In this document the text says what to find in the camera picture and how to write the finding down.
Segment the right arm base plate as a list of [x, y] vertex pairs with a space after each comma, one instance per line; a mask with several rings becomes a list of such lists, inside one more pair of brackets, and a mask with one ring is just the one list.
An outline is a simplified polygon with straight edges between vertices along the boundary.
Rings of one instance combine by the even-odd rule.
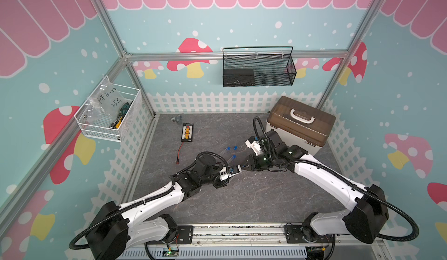
[[284, 225], [285, 237], [288, 244], [322, 244], [332, 243], [333, 236], [318, 235], [311, 227], [286, 223]]

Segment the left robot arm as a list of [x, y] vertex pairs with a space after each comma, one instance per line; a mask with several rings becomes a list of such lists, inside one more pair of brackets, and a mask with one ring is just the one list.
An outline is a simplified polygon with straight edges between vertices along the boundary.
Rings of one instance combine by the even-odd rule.
[[201, 152], [157, 191], [120, 205], [113, 201], [103, 205], [88, 228], [71, 240], [69, 248], [89, 249], [97, 260], [116, 260], [126, 249], [147, 242], [170, 245], [178, 238], [178, 225], [161, 211], [198, 194], [203, 185], [225, 187], [241, 171], [241, 166], [230, 165], [219, 154]]

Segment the black box with orange connectors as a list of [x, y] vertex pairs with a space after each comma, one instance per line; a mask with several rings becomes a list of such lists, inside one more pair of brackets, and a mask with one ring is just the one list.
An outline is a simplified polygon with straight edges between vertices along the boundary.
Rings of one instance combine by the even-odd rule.
[[192, 142], [193, 141], [193, 123], [184, 123], [182, 125], [182, 136], [181, 142]]

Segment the brown lid storage box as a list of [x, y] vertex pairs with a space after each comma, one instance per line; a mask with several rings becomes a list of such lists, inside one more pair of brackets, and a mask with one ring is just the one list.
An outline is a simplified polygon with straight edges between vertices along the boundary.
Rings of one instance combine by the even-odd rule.
[[297, 145], [314, 156], [325, 146], [335, 120], [334, 115], [283, 96], [270, 111], [265, 130], [277, 132], [288, 147]]

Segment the green yellow tool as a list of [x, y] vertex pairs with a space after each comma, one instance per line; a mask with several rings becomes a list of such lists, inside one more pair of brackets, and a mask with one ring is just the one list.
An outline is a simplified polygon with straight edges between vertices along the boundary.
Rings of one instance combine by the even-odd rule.
[[110, 126], [109, 126], [110, 129], [114, 129], [114, 130], [119, 129], [124, 117], [126, 116], [126, 114], [129, 111], [130, 106], [131, 106], [131, 104], [127, 102], [121, 107], [121, 109], [118, 111], [117, 118], [115, 119], [114, 122], [112, 122], [110, 124]]

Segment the small grey metal bracket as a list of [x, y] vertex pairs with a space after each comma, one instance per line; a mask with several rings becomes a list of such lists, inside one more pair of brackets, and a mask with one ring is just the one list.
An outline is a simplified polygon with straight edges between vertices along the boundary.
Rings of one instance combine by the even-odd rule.
[[178, 124], [178, 125], [181, 125], [181, 124], [182, 124], [182, 115], [176, 115], [176, 116], [173, 116], [173, 117], [171, 118], [171, 121], [172, 121], [173, 123], [176, 123], [176, 124]]

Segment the clear test tube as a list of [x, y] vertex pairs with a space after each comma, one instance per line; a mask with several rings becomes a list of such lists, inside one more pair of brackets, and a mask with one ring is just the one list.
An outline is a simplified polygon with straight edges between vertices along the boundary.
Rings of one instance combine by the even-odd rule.
[[220, 156], [227, 156], [230, 153], [231, 148], [230, 148], [230, 151], [227, 151], [226, 148], [223, 151], [221, 151], [218, 155], [220, 155]]

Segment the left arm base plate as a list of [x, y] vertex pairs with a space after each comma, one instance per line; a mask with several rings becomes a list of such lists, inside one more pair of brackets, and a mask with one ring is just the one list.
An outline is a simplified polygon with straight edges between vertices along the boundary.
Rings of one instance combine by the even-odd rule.
[[192, 244], [193, 226], [178, 226], [176, 229], [170, 229], [167, 236], [162, 240], [151, 241], [151, 244]]

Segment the clear plastic bag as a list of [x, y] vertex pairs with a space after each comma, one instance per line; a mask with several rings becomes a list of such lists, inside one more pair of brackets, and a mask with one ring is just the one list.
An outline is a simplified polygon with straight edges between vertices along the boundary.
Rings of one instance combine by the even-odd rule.
[[93, 124], [102, 119], [115, 121], [118, 116], [118, 111], [125, 103], [127, 101], [119, 92], [116, 85], [111, 83], [106, 77], [87, 99], [87, 109], [84, 113], [84, 118], [89, 124]]

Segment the black box in mesh basket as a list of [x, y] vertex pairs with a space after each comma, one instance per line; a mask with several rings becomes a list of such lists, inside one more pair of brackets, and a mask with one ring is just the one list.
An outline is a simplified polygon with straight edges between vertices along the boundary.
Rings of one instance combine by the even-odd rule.
[[223, 71], [224, 87], [251, 87], [255, 86], [253, 69], [226, 69]]

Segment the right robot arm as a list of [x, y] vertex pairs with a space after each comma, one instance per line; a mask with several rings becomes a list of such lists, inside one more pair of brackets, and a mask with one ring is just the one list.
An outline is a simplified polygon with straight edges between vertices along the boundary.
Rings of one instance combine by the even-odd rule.
[[[379, 237], [395, 242], [407, 242], [419, 236], [417, 223], [403, 210], [386, 201], [384, 191], [375, 184], [367, 187], [356, 183], [325, 166], [305, 149], [288, 147], [277, 132], [266, 132], [261, 119], [253, 119], [255, 135], [248, 141], [253, 154], [243, 165], [251, 172], [291, 172], [318, 185], [336, 198], [343, 211], [333, 213], [312, 212], [300, 225], [304, 241], [314, 243], [318, 237], [350, 234], [358, 241], [372, 244]], [[412, 228], [405, 236], [389, 236], [381, 233], [389, 219], [389, 211], [404, 218]]]

